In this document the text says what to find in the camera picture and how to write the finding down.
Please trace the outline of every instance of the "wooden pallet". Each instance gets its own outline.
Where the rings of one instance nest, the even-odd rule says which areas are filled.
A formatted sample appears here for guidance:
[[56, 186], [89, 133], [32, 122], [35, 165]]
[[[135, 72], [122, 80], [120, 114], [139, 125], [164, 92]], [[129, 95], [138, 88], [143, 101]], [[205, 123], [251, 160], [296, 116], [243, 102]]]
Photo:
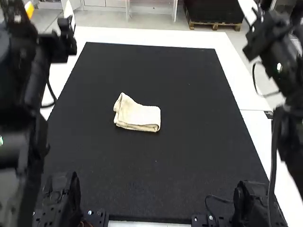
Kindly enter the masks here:
[[218, 30], [219, 26], [233, 26], [235, 31], [237, 31], [237, 32], [239, 32], [241, 29], [242, 23], [229, 24], [229, 23], [225, 23], [225, 22], [222, 22], [222, 23], [219, 23], [219, 22], [195, 22], [195, 21], [191, 20], [189, 12], [185, 5], [184, 5], [184, 11], [185, 11], [186, 19], [188, 21], [188, 26], [189, 26], [190, 30], [194, 30], [196, 25], [211, 25], [214, 31]]

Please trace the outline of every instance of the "folded towel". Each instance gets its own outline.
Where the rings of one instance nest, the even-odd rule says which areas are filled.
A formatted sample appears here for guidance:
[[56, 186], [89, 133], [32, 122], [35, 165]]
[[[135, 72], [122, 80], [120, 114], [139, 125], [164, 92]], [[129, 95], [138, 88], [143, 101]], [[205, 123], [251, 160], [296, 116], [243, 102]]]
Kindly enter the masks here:
[[160, 108], [138, 104], [124, 93], [121, 93], [116, 101], [114, 111], [116, 112], [114, 123], [118, 127], [152, 132], [160, 129]]

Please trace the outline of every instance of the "black cable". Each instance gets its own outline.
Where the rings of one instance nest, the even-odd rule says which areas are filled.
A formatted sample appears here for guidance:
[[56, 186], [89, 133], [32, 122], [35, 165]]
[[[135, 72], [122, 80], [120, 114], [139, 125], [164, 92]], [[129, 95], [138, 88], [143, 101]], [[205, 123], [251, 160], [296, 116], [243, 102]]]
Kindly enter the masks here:
[[281, 122], [283, 118], [284, 110], [282, 107], [280, 109], [276, 109], [274, 113], [273, 119], [273, 130], [272, 130], [272, 139], [271, 139], [271, 170], [270, 170], [270, 179], [269, 179], [269, 187], [268, 187], [268, 223], [269, 227], [272, 227], [274, 223], [272, 213], [276, 212], [275, 209], [275, 184], [276, 184], [276, 152], [277, 145], [279, 140], [279, 133], [281, 129]]
[[53, 105], [55, 105], [57, 103], [57, 98], [56, 98], [56, 96], [55, 96], [55, 94], [53, 92], [53, 89], [52, 89], [52, 86], [51, 86], [51, 84], [49, 82], [49, 79], [47, 80], [46, 84], [47, 84], [49, 92], [51, 93], [51, 96], [53, 98], [53, 102], [50, 103], [50, 104], [46, 104], [46, 105], [41, 106], [41, 109], [52, 107]]
[[255, 76], [255, 68], [256, 68], [256, 64], [262, 64], [262, 62], [260, 61], [256, 61], [253, 65], [252, 65], [252, 80], [254, 82], [254, 87], [255, 87], [255, 91], [257, 93], [258, 96], [261, 96], [263, 98], [267, 98], [267, 97], [270, 97], [270, 96], [274, 96], [274, 95], [277, 95], [280, 93], [280, 90], [278, 91], [275, 91], [275, 92], [271, 92], [271, 93], [268, 93], [266, 95], [262, 95], [258, 92], [257, 90], [257, 85], [256, 85], [256, 76]]
[[215, 195], [207, 195], [205, 197], [205, 200], [204, 200], [204, 203], [205, 203], [205, 208], [206, 210], [213, 216], [213, 219], [214, 219], [214, 222], [216, 223], [216, 225], [218, 226], [219, 225], [219, 221], [217, 220], [216, 216], [214, 215], [214, 213], [211, 211], [211, 209], [209, 208], [209, 206], [207, 205], [207, 199], [209, 198], [213, 198], [219, 202], [222, 202], [222, 203], [225, 203], [225, 204], [233, 204], [233, 201], [232, 200], [226, 200], [226, 199], [223, 199], [223, 198], [220, 198], [218, 196], [215, 196]]

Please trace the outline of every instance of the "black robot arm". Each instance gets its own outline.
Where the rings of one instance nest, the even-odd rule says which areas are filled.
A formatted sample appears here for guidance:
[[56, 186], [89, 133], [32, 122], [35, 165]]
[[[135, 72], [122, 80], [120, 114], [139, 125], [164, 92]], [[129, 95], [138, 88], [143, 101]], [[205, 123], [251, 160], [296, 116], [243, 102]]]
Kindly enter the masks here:
[[58, 19], [61, 35], [39, 34], [22, 0], [0, 0], [0, 226], [32, 226], [48, 153], [40, 114], [52, 63], [77, 53], [72, 16]]

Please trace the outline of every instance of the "metal bracket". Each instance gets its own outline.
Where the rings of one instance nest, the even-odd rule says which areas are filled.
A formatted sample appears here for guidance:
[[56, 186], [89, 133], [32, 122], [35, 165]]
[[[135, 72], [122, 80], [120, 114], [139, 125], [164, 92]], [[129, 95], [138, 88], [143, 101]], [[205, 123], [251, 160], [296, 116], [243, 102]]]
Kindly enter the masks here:
[[218, 217], [219, 225], [216, 225], [215, 220], [210, 214], [196, 214], [191, 218], [191, 227], [229, 227], [229, 218]]
[[104, 209], [88, 210], [83, 214], [83, 219], [93, 227], [108, 227], [109, 214]]

